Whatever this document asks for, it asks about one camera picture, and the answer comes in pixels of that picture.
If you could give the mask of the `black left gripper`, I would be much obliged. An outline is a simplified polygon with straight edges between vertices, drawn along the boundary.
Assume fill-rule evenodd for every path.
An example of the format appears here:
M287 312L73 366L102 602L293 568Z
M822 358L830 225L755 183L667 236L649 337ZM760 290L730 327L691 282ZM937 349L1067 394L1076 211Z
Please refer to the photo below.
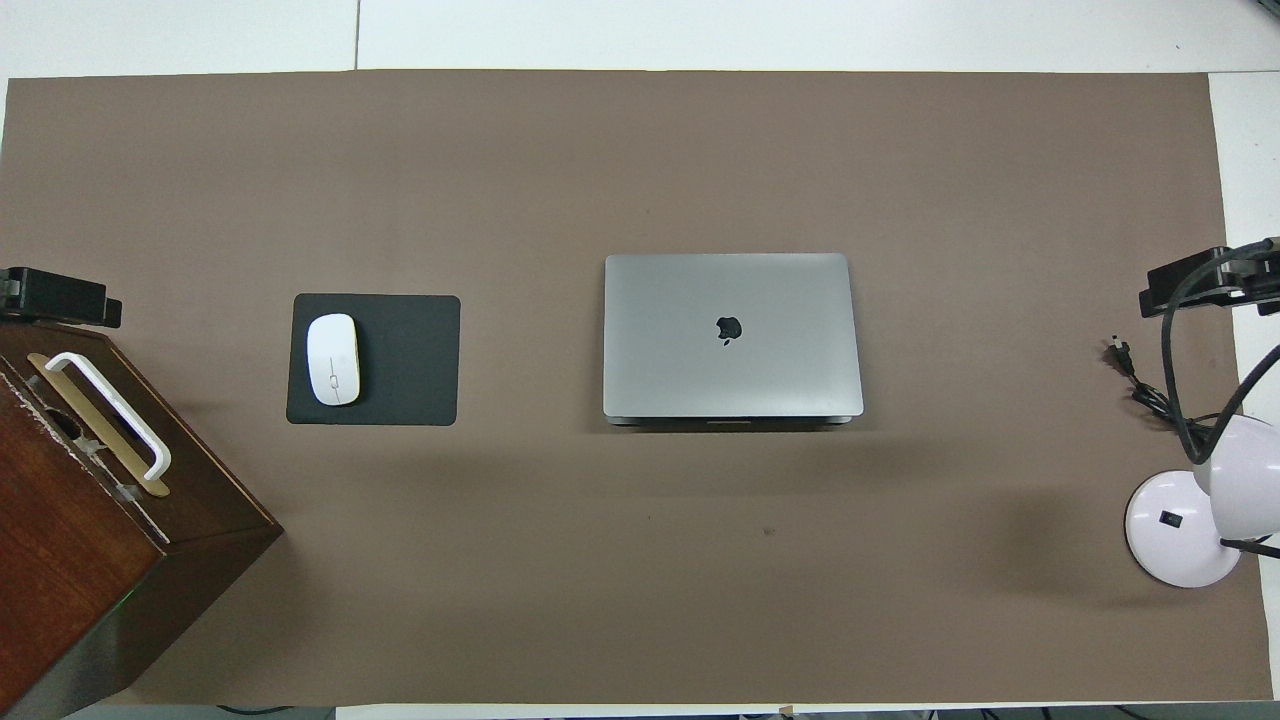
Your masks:
M23 322L24 314L59 322L99 322L100 327L118 329L123 305L109 299L100 283L33 268L3 268L1 318Z

